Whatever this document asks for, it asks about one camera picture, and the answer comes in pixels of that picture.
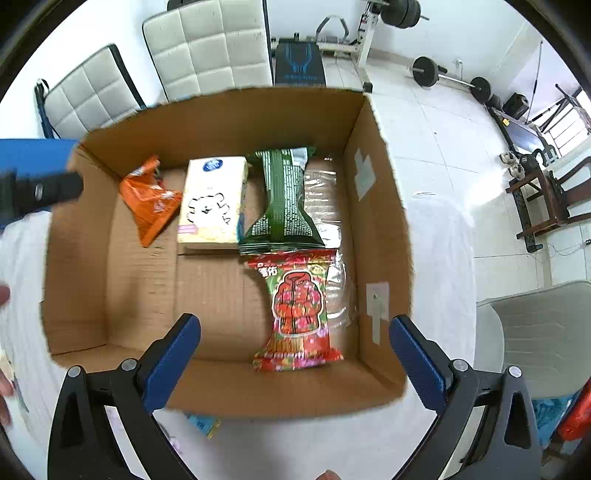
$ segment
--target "black strap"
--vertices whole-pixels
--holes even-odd
[[[39,110],[39,117],[41,118],[41,128],[43,129],[43,135],[45,138],[55,138],[53,135],[53,127],[45,112],[45,88],[49,90],[49,85],[44,79],[37,81],[35,85],[35,101],[37,102],[37,110]]]

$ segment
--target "blue gripper pad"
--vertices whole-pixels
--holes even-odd
[[[191,315],[145,381],[142,402],[148,413],[164,408],[200,339],[201,325]]]
[[[390,345],[406,370],[423,406],[443,413],[446,408],[445,380],[411,332],[399,318],[389,327]]]

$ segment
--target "tape piece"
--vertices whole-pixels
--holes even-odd
[[[357,190],[357,199],[361,201],[367,192],[369,192],[369,189],[374,186],[375,173],[371,164],[371,158],[367,155],[364,159],[360,148],[355,152],[355,166],[357,168],[355,189]]]
[[[390,284],[368,283],[365,286],[367,314],[372,319],[372,340],[379,345],[381,321],[390,319]]]

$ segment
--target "barbell bar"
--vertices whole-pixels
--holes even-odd
[[[411,67],[414,80],[423,87],[432,87],[440,79],[451,80],[470,87],[470,92],[477,102],[484,104],[492,96],[491,84],[482,77],[474,77],[470,83],[445,75],[447,70],[437,65],[428,57],[417,58]]]

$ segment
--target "yellow tissue package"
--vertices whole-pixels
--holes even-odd
[[[177,242],[188,249],[238,249],[248,165],[245,157],[189,161]]]

